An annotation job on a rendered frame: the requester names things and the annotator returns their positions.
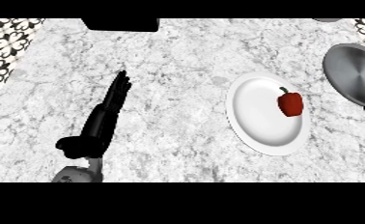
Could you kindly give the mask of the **black appliance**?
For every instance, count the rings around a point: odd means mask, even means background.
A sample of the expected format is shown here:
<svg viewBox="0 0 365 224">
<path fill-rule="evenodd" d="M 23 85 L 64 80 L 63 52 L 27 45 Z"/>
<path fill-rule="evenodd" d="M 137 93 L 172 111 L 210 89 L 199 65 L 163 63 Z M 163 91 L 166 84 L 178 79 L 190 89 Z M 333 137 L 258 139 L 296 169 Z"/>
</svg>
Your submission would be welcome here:
<svg viewBox="0 0 365 224">
<path fill-rule="evenodd" d="M 83 18 L 83 22 L 97 31 L 157 32 L 160 27 L 159 18 Z"/>
</svg>

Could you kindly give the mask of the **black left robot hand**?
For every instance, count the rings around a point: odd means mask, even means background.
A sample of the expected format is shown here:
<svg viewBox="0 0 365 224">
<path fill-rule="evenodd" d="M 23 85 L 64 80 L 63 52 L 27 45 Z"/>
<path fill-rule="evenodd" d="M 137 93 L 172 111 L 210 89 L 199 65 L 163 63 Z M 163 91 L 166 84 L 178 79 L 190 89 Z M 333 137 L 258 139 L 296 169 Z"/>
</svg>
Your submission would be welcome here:
<svg viewBox="0 0 365 224">
<path fill-rule="evenodd" d="M 103 157 L 111 143 L 119 114 L 131 88 L 131 77 L 123 70 L 113 80 L 103 103 L 92 111 L 82 134 L 64 137 L 57 143 L 57 148 L 63 150 L 67 158 Z"/>
</svg>

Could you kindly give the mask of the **red bell pepper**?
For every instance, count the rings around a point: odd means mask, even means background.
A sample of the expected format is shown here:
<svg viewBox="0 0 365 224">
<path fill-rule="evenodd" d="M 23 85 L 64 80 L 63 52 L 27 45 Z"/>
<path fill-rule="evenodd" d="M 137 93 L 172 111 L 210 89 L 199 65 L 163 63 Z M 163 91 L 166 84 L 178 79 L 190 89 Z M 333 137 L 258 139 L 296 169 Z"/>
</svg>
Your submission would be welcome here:
<svg viewBox="0 0 365 224">
<path fill-rule="evenodd" d="M 278 107 L 287 117 L 301 116 L 305 110 L 304 97 L 299 93 L 292 93 L 284 87 L 280 88 L 284 94 L 278 97 Z"/>
</svg>

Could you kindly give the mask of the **white plate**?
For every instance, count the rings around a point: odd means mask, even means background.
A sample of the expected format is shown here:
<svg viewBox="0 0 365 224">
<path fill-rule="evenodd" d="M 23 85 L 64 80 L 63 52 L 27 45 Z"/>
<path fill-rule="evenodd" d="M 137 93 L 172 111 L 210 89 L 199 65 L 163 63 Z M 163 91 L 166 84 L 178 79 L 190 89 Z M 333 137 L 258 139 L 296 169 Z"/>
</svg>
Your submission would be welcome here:
<svg viewBox="0 0 365 224">
<path fill-rule="evenodd" d="M 241 141 L 262 154 L 289 155 L 305 145 L 311 117 L 308 108 L 301 116 L 287 117 L 278 98 L 299 88 L 277 74 L 244 73 L 233 82 L 225 101 L 230 125 Z"/>
</svg>

